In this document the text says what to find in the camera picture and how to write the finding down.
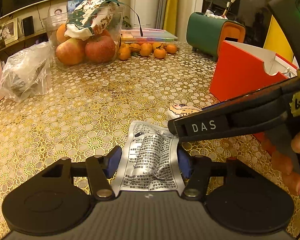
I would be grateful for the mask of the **right hand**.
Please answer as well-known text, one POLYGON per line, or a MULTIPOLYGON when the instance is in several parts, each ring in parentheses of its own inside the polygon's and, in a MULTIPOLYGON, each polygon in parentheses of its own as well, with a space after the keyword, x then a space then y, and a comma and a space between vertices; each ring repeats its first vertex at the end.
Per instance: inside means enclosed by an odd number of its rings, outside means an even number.
POLYGON ((300 154, 300 132, 291 139, 286 130, 271 129, 264 133, 262 147, 271 153, 272 167, 281 172, 282 181, 290 193, 300 196, 300 174, 294 171, 293 159, 279 151, 286 148, 300 154))

